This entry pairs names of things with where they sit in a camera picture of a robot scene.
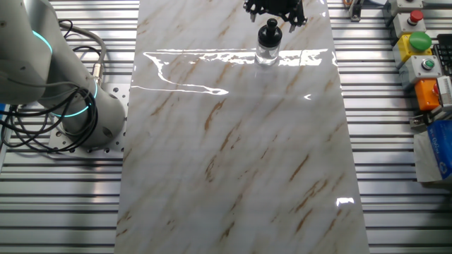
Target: black cable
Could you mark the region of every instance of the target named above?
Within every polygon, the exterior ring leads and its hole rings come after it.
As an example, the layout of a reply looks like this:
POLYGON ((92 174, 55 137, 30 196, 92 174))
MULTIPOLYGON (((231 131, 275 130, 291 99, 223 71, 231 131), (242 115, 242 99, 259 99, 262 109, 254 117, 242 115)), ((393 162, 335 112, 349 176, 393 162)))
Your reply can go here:
POLYGON ((96 103, 95 103, 95 98, 93 97, 93 95, 86 89, 81 89, 78 88, 73 94, 71 94, 67 100, 65 100, 66 106, 64 107, 63 113, 60 117, 60 119, 55 123, 52 124, 51 127, 49 128, 45 128, 45 126, 47 125, 48 122, 48 118, 49 118, 49 114, 46 114, 45 120, 44 120, 44 124, 41 127, 41 129, 39 131, 29 131, 26 130, 22 120, 20 119, 21 116, 16 116, 16 115, 23 115, 23 114, 19 114, 17 112, 18 110, 18 106, 16 105, 11 105, 10 106, 10 110, 9 113, 7 114, 7 117, 5 119, 5 121, 2 123, 2 128, 1 128, 1 132, 0 132, 0 136, 1 136, 1 140, 4 142, 5 145, 9 146, 9 147, 20 147, 23 145, 28 146, 30 149, 38 151, 38 152, 55 152, 55 153, 59 153, 59 152, 67 152, 67 151, 72 151, 74 149, 76 149, 77 147, 79 147, 80 145, 82 145, 94 132, 96 126, 97 126, 97 120, 98 120, 98 114, 97 114, 97 107, 96 107, 96 103), (53 147, 48 147, 44 144, 42 144, 41 142, 39 142, 38 140, 36 140, 36 138, 38 138, 38 136, 40 134, 46 133, 47 131, 56 128, 56 126, 58 126, 58 124, 61 123, 61 121, 63 120, 64 116, 66 115, 67 110, 69 109, 69 106, 71 105, 74 97, 77 94, 81 94, 83 96, 83 99, 85 100, 86 105, 88 105, 88 110, 87 110, 87 119, 85 122, 85 127, 83 127, 85 130, 89 130, 84 132, 83 134, 79 135, 78 138, 73 141, 70 145, 67 145, 66 147, 63 148, 59 148, 59 149, 55 149, 53 147), (17 117, 17 121, 21 127, 21 129, 17 128, 14 124, 14 120, 13 118, 17 117), (6 134, 6 128, 9 127, 13 127, 11 128, 16 135, 18 136, 18 138, 22 141, 21 144, 17 144, 17 145, 12 145, 8 142, 6 142, 5 140, 5 134, 6 134), (23 138, 23 136, 21 135, 21 133, 24 133, 27 135, 28 139, 25 140, 23 138), (37 145, 39 145, 40 147, 44 148, 44 149, 40 149, 38 147, 34 147, 30 144, 31 141, 34 141, 37 145))
POLYGON ((79 50, 79 49, 89 49, 89 50, 93 50, 94 52, 97 53, 98 56, 100 56, 99 50, 97 50, 96 48, 91 47, 91 46, 79 46, 79 47, 75 47, 75 48, 72 49, 72 51, 73 51, 73 52, 76 52, 76 51, 79 50))
POLYGON ((6 126, 7 128, 9 128, 13 131, 18 131, 18 132, 24 133, 24 134, 29 133, 29 134, 40 135, 40 134, 49 132, 49 131, 53 130, 54 128, 56 128, 63 121, 63 118, 66 115, 66 112, 69 110, 69 106, 71 105, 73 98, 77 95, 77 92, 79 91, 79 89, 77 89, 77 91, 75 91, 71 96, 68 97, 69 101, 67 102, 66 106, 64 107, 64 110, 63 110, 63 113, 61 114, 60 119, 58 119, 58 121, 56 123, 52 124, 49 128, 46 128, 42 131, 24 131, 24 130, 21 130, 21 129, 15 127, 14 125, 7 124, 5 121, 2 121, 2 120, 0 120, 0 124, 6 126))
MULTIPOLYGON (((65 24, 65 23, 60 23, 59 26, 61 28, 66 28, 66 29, 70 28, 70 26, 65 24)), ((96 61, 96 63, 97 64, 102 64, 104 62, 105 55, 107 54, 107 46, 105 46, 105 42, 99 36, 97 36, 93 32, 90 32, 90 31, 88 31, 86 29, 78 28, 78 27, 73 25, 72 26, 72 30, 74 32, 77 32, 77 33, 81 34, 81 35, 85 35, 85 36, 87 36, 89 38, 92 38, 93 40, 95 40, 100 45, 100 56, 99 56, 99 59, 96 61)))
POLYGON ((58 23, 60 23, 60 24, 61 24, 62 22, 69 22, 69 23, 71 24, 71 26, 70 26, 69 29, 68 29, 68 32, 63 36, 64 39, 66 39, 66 38, 68 37, 69 33, 72 31, 73 23, 72 23, 72 20, 60 20, 60 21, 58 21, 58 23))

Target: marble surface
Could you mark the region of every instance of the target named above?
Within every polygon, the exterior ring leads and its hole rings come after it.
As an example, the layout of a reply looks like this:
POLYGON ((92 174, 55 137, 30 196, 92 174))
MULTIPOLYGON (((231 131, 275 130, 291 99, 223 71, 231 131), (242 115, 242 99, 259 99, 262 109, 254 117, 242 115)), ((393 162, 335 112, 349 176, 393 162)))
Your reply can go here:
POLYGON ((270 68, 242 5, 141 1, 116 254, 369 253, 326 2, 270 68))

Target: wire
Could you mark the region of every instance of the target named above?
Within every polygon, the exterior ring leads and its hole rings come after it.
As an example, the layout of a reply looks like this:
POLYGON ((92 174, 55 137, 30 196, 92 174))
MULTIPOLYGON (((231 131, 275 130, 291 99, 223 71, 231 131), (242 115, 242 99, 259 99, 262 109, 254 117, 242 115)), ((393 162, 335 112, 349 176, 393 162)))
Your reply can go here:
POLYGON ((71 24, 71 26, 69 27, 67 33, 63 36, 64 39, 66 39, 66 38, 68 37, 69 33, 72 31, 73 23, 72 23, 72 20, 60 20, 60 21, 58 21, 58 23, 60 23, 60 24, 61 24, 62 22, 69 22, 69 23, 71 24))
POLYGON ((94 52, 96 52, 97 55, 100 56, 99 50, 97 50, 96 48, 91 47, 91 46, 79 46, 79 47, 75 47, 75 48, 72 49, 72 51, 73 51, 73 52, 76 52, 76 51, 79 50, 79 49, 90 49, 90 50, 93 50, 94 52))
POLYGON ((63 113, 62 113, 61 117, 59 118, 59 120, 56 122, 53 122, 52 118, 49 116, 49 113, 46 113, 44 123, 43 123, 41 129, 38 131, 27 130, 25 128, 25 125, 23 124, 23 121, 21 118, 24 117, 24 115, 26 115, 26 116, 34 116, 36 114, 42 115, 42 112, 38 112, 35 114, 22 114, 22 113, 18 112, 17 105, 11 105, 9 111, 6 114, 7 117, 6 117, 5 121, 0 121, 0 124, 2 125, 1 132, 0 132, 1 140, 8 147, 17 148, 17 147, 26 145, 30 149, 38 151, 38 152, 60 153, 60 152, 73 151, 74 149, 76 149, 77 147, 82 145, 93 134, 93 132, 97 126, 97 120, 98 120, 97 107, 96 107, 94 96, 89 92, 89 90, 87 90, 85 88, 81 88, 81 87, 78 87, 76 91, 74 91, 68 98, 66 98, 62 103, 60 103, 56 107, 59 108, 59 107, 62 107, 63 105, 65 105, 64 110, 63 110, 63 113), (87 114, 86 114, 86 121, 85 121, 84 126, 82 127, 83 132, 79 131, 78 133, 80 135, 75 136, 74 138, 76 138, 76 139, 71 144, 69 144, 63 148, 48 147, 47 145, 44 145, 40 141, 36 140, 39 137, 39 135, 46 133, 46 132, 52 130, 53 128, 56 128, 63 121, 64 116, 66 115, 72 101, 74 100, 74 98, 76 97, 77 94, 82 95, 83 99, 85 100, 85 103, 87 105, 89 105, 89 110, 87 110, 87 114), (14 119, 17 120, 20 127, 17 127, 14 124, 14 119), (46 125, 47 125, 49 119, 51 119, 52 125, 50 127, 46 128, 46 125), (19 143, 17 145, 8 143, 5 139, 7 128, 10 128, 11 130, 13 130, 22 143, 19 143), (35 147, 35 146, 31 145, 30 143, 32 141, 34 143, 36 143, 37 145, 39 145, 40 147, 35 147))
MULTIPOLYGON (((59 26, 62 28, 66 28, 66 29, 69 29, 71 27, 70 25, 67 25, 65 23, 60 23, 59 26)), ((94 39, 100 45, 100 55, 99 55, 99 59, 96 61, 96 63, 102 64, 104 62, 105 55, 107 54, 107 46, 105 46, 105 42, 99 36, 95 35, 94 33, 90 32, 88 30, 85 30, 83 28, 78 28, 76 26, 72 26, 72 30, 81 35, 85 35, 89 38, 94 39)))
POLYGON ((74 87, 80 87, 80 85, 75 84, 74 82, 71 82, 71 81, 56 82, 56 83, 49 83, 49 84, 33 84, 33 83, 26 83, 26 82, 22 82, 22 81, 13 80, 10 78, 7 78, 7 80, 14 82, 14 83, 18 83, 19 85, 24 85, 24 86, 28 86, 28 87, 47 88, 47 87, 53 87, 53 86, 58 86, 58 85, 73 85, 74 87))

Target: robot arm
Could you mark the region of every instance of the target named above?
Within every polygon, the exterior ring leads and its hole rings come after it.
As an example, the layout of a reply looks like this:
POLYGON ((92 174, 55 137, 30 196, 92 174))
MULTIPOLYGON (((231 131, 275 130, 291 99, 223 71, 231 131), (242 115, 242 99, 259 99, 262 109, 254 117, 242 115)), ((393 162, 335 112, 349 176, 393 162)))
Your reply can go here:
POLYGON ((290 22, 290 32, 307 21, 302 0, 246 0, 243 7, 251 14, 253 22, 256 20, 256 14, 269 13, 280 16, 285 22, 290 22))
MULTIPOLYGON (((82 29, 73 31, 90 36, 82 29)), ((95 69, 100 72, 101 64, 96 64, 95 69)), ((65 134, 74 144, 80 145, 82 140, 84 147, 108 144, 124 125, 121 102, 99 86, 98 79, 67 44, 48 0, 0 1, 0 103, 19 105, 34 101, 46 109, 40 114, 59 118, 65 134), (88 102, 88 97, 95 102, 88 102)), ((17 119, 29 117, 16 111, 5 114, 17 119)), ((29 138, 37 137, 36 132, 20 130, 13 121, 0 122, 4 128, 27 134, 29 138)))

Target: brown vein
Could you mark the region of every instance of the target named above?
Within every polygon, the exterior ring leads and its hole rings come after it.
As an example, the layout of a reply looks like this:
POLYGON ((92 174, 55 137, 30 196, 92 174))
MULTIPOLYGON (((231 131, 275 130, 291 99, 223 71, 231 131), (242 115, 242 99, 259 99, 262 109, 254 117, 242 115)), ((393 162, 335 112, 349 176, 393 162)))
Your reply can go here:
POLYGON ((163 109, 163 107, 164 107, 165 104, 168 102, 168 100, 170 99, 170 97, 172 96, 173 93, 174 93, 174 92, 171 92, 171 93, 169 94, 169 96, 165 99, 165 101, 164 101, 160 106, 158 106, 157 109, 155 109, 155 111, 154 111, 150 116, 155 116, 156 114, 158 114, 158 113, 160 112, 160 110, 163 109))
POLYGON ((215 111, 217 111, 217 110, 220 110, 222 107, 223 107, 223 103, 225 103, 225 100, 226 99, 224 99, 222 102, 218 102, 214 107, 213 107, 213 109, 212 109, 212 111, 210 112, 210 114, 209 114, 209 117, 207 118, 207 120, 206 120, 206 123, 204 124, 204 130, 208 130, 209 129, 209 125, 210 125, 210 122, 212 121, 212 115, 213 115, 213 113, 215 112, 215 111))
POLYGON ((295 77, 292 79, 292 81, 290 81, 289 85, 287 85, 287 87, 285 88, 285 92, 288 93, 289 89, 292 88, 295 83, 298 81, 298 75, 303 71, 304 66, 300 66, 299 71, 297 72, 297 74, 295 75, 295 77))
POLYGON ((282 98, 271 110, 268 112, 266 117, 270 116, 282 103, 284 102, 284 98, 282 98))
POLYGON ((223 240, 223 238, 227 238, 229 236, 229 232, 231 228, 234 226, 235 222, 232 222, 230 226, 223 232, 223 235, 220 238, 220 241, 223 240))
POLYGON ((243 194, 240 193, 240 194, 237 196, 237 199, 235 200, 234 205, 232 206, 232 208, 231 208, 230 211, 232 211, 232 210, 237 206, 237 204, 240 203, 240 201, 242 200, 242 198, 243 198, 243 194))
POLYGON ((312 212, 312 209, 310 209, 310 211, 307 212, 306 215, 303 217, 303 219, 299 222, 295 233, 298 233, 298 231, 302 228, 304 222, 306 221, 306 218, 311 214, 311 212, 312 212))
POLYGON ((116 237, 121 236, 122 234, 126 233, 127 229, 125 229, 124 231, 122 231, 121 233, 117 234, 116 237))
POLYGON ((227 72, 227 69, 229 69, 232 66, 232 63, 226 63, 225 67, 223 68, 223 71, 220 74, 220 77, 217 79, 217 84, 221 82, 221 80, 225 77, 225 74, 227 72))
POLYGON ((309 155, 306 156, 306 158, 304 158, 303 162, 297 167, 297 169, 295 170, 295 172, 293 173, 292 177, 290 177, 289 181, 292 181, 294 179, 294 177, 298 174, 299 170, 302 169, 304 163, 306 163, 306 161, 309 159, 309 155))
POLYGON ((267 147, 266 151, 263 152, 263 155, 262 155, 261 159, 263 159, 263 157, 266 156, 267 151, 268 151, 268 147, 267 147))
POLYGON ((232 134, 233 131, 234 131, 234 129, 232 129, 232 130, 226 135, 225 141, 223 141, 223 144, 221 145, 220 152, 223 151, 223 149, 225 148, 225 146, 226 146, 226 144, 227 144, 227 141, 229 141, 229 137, 231 136, 231 134, 232 134))

